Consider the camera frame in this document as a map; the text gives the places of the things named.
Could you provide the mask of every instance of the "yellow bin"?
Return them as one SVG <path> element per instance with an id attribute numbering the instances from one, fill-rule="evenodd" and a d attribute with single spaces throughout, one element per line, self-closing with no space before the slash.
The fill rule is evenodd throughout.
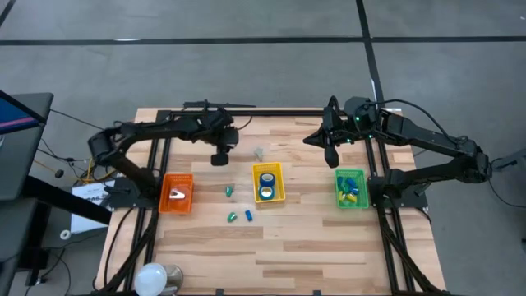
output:
<path id="1" fill-rule="evenodd" d="M 274 185 L 274 198 L 268 201 L 262 201 L 260 199 L 259 189 L 260 176 L 262 173 L 272 173 L 276 177 L 276 183 Z M 283 183 L 283 171 L 281 169 L 281 163 L 254 164 L 252 165 L 252 177 L 254 179 L 254 200 L 256 200 L 256 203 L 285 200 L 285 186 Z"/>

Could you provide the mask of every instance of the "green bin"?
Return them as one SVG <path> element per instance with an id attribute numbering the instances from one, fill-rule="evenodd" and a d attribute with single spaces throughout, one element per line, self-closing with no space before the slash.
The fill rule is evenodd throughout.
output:
<path id="1" fill-rule="evenodd" d="M 338 192 L 340 191 L 338 185 L 338 177 L 354 179 L 354 182 L 356 182 L 356 185 L 358 185 L 358 195 L 356 202 L 338 200 Z M 367 183 L 365 180 L 365 175 L 361 169 L 336 169 L 335 186 L 336 204 L 338 205 L 338 208 L 366 209 L 369 207 L 369 194 L 367 193 Z"/>

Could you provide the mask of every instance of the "plastic bin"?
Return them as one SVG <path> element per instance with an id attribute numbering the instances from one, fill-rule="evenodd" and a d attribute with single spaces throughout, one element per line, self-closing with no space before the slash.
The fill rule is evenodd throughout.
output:
<path id="1" fill-rule="evenodd" d="M 357 201 L 340 201 L 338 199 L 338 177 L 352 178 L 358 185 Z M 365 174 L 361 169 L 336 169 L 335 176 L 335 187 L 336 187 L 336 204 L 340 209 L 366 209 L 369 207 L 369 194 L 367 193 L 367 183 L 365 180 Z"/>
<path id="2" fill-rule="evenodd" d="M 170 191 L 176 188 L 185 194 L 183 199 L 170 199 Z M 191 173 L 167 173 L 164 175 L 159 213 L 188 214 L 194 192 L 194 177 Z"/>
<path id="3" fill-rule="evenodd" d="M 274 198 L 268 201 L 260 199 L 260 176 L 262 173 L 272 173 L 276 177 L 274 185 Z M 254 164 L 252 166 L 252 177 L 254 179 L 254 200 L 256 203 L 273 202 L 273 201 L 284 201 L 285 200 L 285 186 L 283 182 L 283 171 L 281 169 L 281 163 L 266 163 L 266 164 Z"/>

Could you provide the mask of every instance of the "orange bin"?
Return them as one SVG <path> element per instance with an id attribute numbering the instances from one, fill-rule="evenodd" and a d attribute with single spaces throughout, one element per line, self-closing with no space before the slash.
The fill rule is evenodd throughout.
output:
<path id="1" fill-rule="evenodd" d="M 170 191 L 184 193 L 183 199 L 170 199 Z M 159 213 L 188 214 L 191 210 L 191 196 L 194 192 L 194 177 L 191 173 L 166 173 L 161 190 Z"/>

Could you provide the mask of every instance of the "yellow object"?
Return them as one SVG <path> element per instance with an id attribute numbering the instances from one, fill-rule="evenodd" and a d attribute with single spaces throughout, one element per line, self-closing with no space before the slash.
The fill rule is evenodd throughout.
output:
<path id="1" fill-rule="evenodd" d="M 272 173 L 276 177 L 274 184 L 274 198 L 268 201 L 261 200 L 259 194 L 260 176 L 262 173 Z M 265 163 L 252 165 L 252 179 L 254 182 L 254 200 L 256 203 L 284 201 L 285 200 L 285 186 L 283 182 L 283 170 L 281 163 Z"/>
<path id="2" fill-rule="evenodd" d="M 348 200 L 350 200 L 351 202 L 356 202 L 358 201 L 358 199 L 356 198 L 356 196 L 352 193 L 347 193 L 345 195 L 345 197 L 347 197 Z"/>

